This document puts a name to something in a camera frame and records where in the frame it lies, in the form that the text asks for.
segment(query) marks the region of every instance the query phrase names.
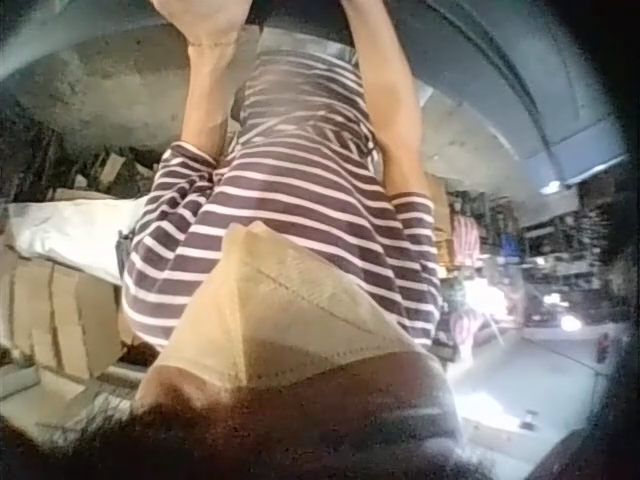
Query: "beige face mask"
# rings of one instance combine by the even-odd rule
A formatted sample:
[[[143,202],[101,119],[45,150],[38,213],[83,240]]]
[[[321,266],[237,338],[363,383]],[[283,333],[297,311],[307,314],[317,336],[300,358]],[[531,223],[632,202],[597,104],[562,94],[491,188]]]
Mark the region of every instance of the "beige face mask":
[[[155,365],[264,388],[394,352],[422,350],[340,270],[255,223],[229,228]]]

